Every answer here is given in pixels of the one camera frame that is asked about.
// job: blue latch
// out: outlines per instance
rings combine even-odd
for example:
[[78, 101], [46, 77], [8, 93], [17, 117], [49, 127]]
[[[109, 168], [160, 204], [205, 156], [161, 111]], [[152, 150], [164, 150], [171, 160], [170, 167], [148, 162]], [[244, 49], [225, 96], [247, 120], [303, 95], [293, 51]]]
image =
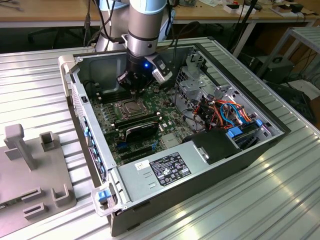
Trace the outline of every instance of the blue latch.
[[228, 129], [228, 135], [231, 138], [234, 138], [235, 136], [238, 136], [240, 134], [242, 134], [243, 132], [240, 130], [240, 128], [238, 126], [233, 127], [233, 128], [229, 128]]
[[84, 136], [87, 137], [88, 136], [88, 132], [89, 132], [89, 128], [86, 127], [85, 130], [84, 130]]
[[255, 123], [256, 123], [259, 127], [261, 127], [262, 124], [263, 124], [263, 122], [262, 122], [260, 119], [257, 119], [257, 120], [255, 121]]
[[112, 194], [111, 194], [110, 189], [106, 189], [103, 191], [99, 191], [98, 196], [99, 196], [99, 198], [98, 198], [99, 203], [104, 204], [108, 198], [112, 197]]

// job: warning label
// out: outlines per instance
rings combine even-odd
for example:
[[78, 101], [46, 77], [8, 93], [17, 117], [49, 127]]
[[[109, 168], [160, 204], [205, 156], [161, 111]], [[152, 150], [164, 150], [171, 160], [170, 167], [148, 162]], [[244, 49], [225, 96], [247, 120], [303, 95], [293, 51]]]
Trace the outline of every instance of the warning label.
[[150, 162], [150, 167], [161, 186], [167, 186], [191, 174], [178, 152]]

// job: metal rack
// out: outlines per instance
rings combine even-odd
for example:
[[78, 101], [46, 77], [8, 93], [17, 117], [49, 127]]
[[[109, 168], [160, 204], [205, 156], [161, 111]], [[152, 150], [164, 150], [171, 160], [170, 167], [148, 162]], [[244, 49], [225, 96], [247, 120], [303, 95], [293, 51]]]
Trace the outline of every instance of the metal rack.
[[[278, 44], [275, 46], [267, 60], [260, 68], [259, 72], [257, 73], [259, 78], [266, 71], [271, 61], [275, 58], [290, 36], [294, 37], [295, 41], [284, 54], [285, 58], [290, 58], [299, 43], [305, 44], [310, 49], [320, 54], [320, 27], [290, 27], [286, 30]], [[306, 74], [306, 78], [308, 79], [310, 76], [312, 76], [319, 67], [320, 62]]]
[[[319, 239], [320, 132], [216, 41], [200, 43], [290, 129], [250, 167], [174, 206], [116, 239]], [[0, 140], [8, 116], [32, 139], [59, 134], [77, 204], [10, 235], [9, 239], [113, 239], [90, 193], [92, 179], [71, 120], [57, 58], [92, 48], [0, 55]], [[226, 80], [207, 70], [221, 85]]]

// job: desk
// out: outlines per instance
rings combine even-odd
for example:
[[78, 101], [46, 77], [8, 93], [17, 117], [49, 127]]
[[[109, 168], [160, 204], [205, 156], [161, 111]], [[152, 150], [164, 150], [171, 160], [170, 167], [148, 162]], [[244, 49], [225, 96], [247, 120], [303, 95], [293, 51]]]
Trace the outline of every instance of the desk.
[[[86, 0], [20, 0], [24, 12], [0, 7], [0, 28], [47, 28], [83, 26], [87, 14]], [[319, 18], [315, 15], [300, 17], [282, 17], [272, 10], [270, 5], [262, 5], [263, 9], [249, 17], [242, 38], [233, 55], [238, 57], [251, 32], [257, 23], [296, 23], [308, 22], [311, 27]], [[199, 21], [201, 24], [237, 23], [238, 14], [230, 14], [223, 6], [211, 7], [198, 2], [196, 7], [179, 6], [175, 8], [175, 24], [187, 24]], [[91, 26], [99, 26], [100, 18], [96, 6], [91, 5]]]
[[[48, 28], [83, 26], [86, 0], [19, 0], [24, 11], [0, 6], [0, 28]], [[91, 4], [91, 26], [99, 26], [96, 6]]]
[[[263, 9], [261, 11], [256, 11], [255, 14], [252, 14], [247, 23], [241, 39], [239, 40], [233, 55], [238, 57], [242, 48], [246, 44], [250, 34], [258, 23], [303, 23], [307, 22], [307, 27], [312, 27], [318, 16], [308, 15], [305, 18], [300, 16], [294, 17], [282, 17], [275, 12], [273, 12], [270, 7], [271, 5], [261, 4]], [[196, 7], [185, 7], [180, 6], [175, 8], [176, 17], [174, 19], [175, 24], [187, 24], [192, 21], [198, 21], [201, 24], [234, 24], [239, 20], [239, 14], [230, 14], [227, 13], [222, 5], [217, 5], [215, 7], [208, 6], [202, 2], [197, 2]]]

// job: motherboard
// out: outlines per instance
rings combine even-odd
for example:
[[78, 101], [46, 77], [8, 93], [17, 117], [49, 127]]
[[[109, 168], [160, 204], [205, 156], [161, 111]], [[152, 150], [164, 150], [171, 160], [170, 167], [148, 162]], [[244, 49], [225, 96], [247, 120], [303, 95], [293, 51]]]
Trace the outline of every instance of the motherboard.
[[138, 99], [91, 105], [118, 166], [161, 152], [194, 134], [175, 108], [172, 91], [153, 82]]

